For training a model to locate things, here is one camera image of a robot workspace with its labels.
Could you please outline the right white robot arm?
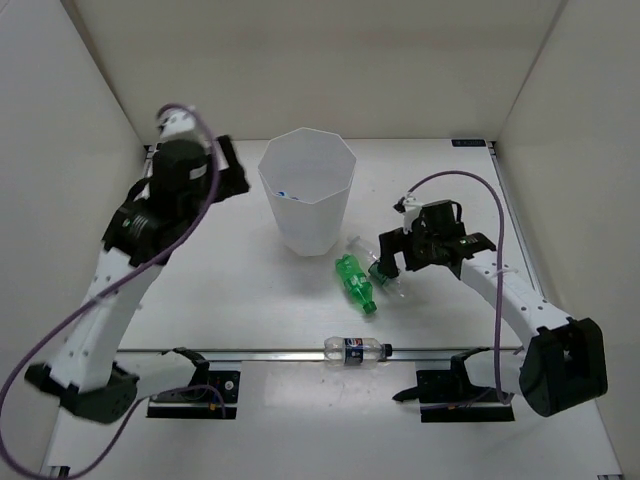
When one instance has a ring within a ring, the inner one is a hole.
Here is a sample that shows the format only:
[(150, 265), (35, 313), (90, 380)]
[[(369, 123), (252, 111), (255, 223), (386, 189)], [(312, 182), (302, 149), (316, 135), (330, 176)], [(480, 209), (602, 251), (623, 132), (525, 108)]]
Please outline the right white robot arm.
[(489, 303), (498, 322), (520, 340), (519, 354), (478, 348), (453, 356), (449, 387), (458, 398), (470, 400), (483, 389), (520, 395), (533, 411), (549, 417), (607, 393), (598, 324), (590, 318), (576, 320), (547, 301), (500, 260), (485, 235), (446, 238), (397, 228), (380, 234), (379, 245), (382, 275), (398, 276), (398, 254), (408, 271), (446, 267)]

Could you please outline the green label clear bottle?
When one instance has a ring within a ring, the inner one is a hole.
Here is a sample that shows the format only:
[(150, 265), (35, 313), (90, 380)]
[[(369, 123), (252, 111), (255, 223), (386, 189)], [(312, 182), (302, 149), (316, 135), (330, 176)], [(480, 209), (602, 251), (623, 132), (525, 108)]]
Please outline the green label clear bottle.
[(386, 295), (400, 300), (407, 299), (400, 277), (390, 278), (379, 271), (380, 253), (376, 245), (360, 235), (352, 235), (347, 237), (346, 247), (358, 259), (364, 272)]

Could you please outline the blue label clear bottle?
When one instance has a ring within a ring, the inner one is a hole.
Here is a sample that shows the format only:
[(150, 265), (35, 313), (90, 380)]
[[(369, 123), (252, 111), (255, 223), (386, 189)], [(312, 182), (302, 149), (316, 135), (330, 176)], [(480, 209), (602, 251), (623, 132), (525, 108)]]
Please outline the blue label clear bottle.
[(294, 200), (294, 201), (300, 201), (300, 199), (298, 197), (290, 195), (286, 191), (277, 191), (276, 195), (281, 197), (281, 198), (290, 199), (290, 200)]

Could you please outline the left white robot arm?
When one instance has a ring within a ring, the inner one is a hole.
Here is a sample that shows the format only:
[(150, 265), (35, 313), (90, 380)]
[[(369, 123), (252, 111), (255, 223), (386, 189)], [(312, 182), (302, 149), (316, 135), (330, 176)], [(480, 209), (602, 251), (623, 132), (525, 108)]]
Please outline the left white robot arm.
[(207, 396), (208, 364), (193, 350), (179, 347), (131, 362), (115, 356), (142, 297), (168, 262), (158, 254), (189, 230), (205, 204), (214, 177), (210, 162), (197, 141), (159, 145), (151, 174), (129, 189), (103, 235), (85, 297), (89, 309), (56, 355), (28, 366), (26, 381), (58, 398), (70, 414), (112, 424), (150, 396)]

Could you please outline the green plastic bottle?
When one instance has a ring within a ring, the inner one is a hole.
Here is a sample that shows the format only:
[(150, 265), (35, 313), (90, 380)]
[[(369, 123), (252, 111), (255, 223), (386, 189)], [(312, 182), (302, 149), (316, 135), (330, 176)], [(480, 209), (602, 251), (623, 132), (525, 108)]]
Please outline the green plastic bottle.
[(357, 258), (352, 254), (344, 254), (335, 261), (335, 270), (349, 298), (366, 315), (375, 313), (377, 306), (373, 300), (373, 285)]

